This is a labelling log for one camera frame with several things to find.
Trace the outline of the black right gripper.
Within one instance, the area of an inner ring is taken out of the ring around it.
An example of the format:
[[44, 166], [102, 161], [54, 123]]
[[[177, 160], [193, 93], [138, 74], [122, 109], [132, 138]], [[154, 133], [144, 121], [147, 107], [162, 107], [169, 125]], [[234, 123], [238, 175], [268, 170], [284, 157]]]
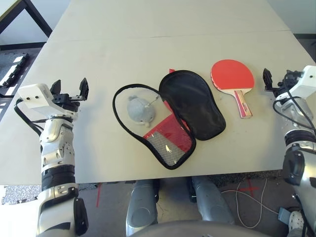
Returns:
[[286, 86], [283, 81], [277, 83], [277, 87], [273, 87], [272, 74], [271, 72], [264, 68], [263, 70], [263, 81], [265, 84], [266, 91], [272, 91], [274, 97], [278, 97], [283, 93], [287, 92]]

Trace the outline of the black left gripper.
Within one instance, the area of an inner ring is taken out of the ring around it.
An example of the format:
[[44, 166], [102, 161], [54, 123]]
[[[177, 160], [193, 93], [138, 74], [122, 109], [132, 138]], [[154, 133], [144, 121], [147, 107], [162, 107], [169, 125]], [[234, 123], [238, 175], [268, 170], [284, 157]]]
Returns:
[[79, 101], [86, 101], [89, 93], [89, 86], [86, 78], [83, 78], [79, 85], [80, 94], [78, 100], [69, 96], [69, 94], [60, 94], [61, 92], [61, 80], [57, 80], [50, 88], [50, 92], [53, 95], [52, 102], [57, 106], [71, 112], [77, 112], [79, 108]]

